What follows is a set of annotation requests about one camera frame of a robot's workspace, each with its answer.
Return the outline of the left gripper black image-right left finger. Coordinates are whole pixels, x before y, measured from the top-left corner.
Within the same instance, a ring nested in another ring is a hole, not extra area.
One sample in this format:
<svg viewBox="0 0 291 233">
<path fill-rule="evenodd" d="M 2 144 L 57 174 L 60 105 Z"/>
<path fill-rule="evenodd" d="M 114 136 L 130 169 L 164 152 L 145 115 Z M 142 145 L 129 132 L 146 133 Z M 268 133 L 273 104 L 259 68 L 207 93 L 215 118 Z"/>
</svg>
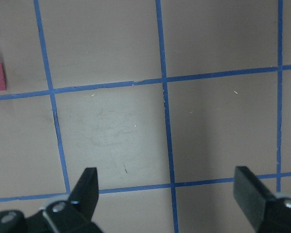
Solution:
<svg viewBox="0 0 291 233">
<path fill-rule="evenodd" d="M 97 169 L 88 167 L 69 195 L 49 200 L 36 214 L 0 211 L 0 233 L 100 233 L 92 221 L 98 197 Z"/>
</svg>

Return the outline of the left gripper black image-right right finger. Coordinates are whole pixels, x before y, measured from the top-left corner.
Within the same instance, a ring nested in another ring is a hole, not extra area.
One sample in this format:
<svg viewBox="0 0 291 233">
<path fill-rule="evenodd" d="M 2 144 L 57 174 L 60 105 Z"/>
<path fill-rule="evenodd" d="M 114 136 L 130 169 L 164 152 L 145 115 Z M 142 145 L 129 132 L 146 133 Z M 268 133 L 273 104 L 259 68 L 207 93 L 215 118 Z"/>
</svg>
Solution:
<svg viewBox="0 0 291 233">
<path fill-rule="evenodd" d="M 233 196 L 257 233 L 291 233 L 291 195 L 273 193 L 246 166 L 234 170 Z"/>
</svg>

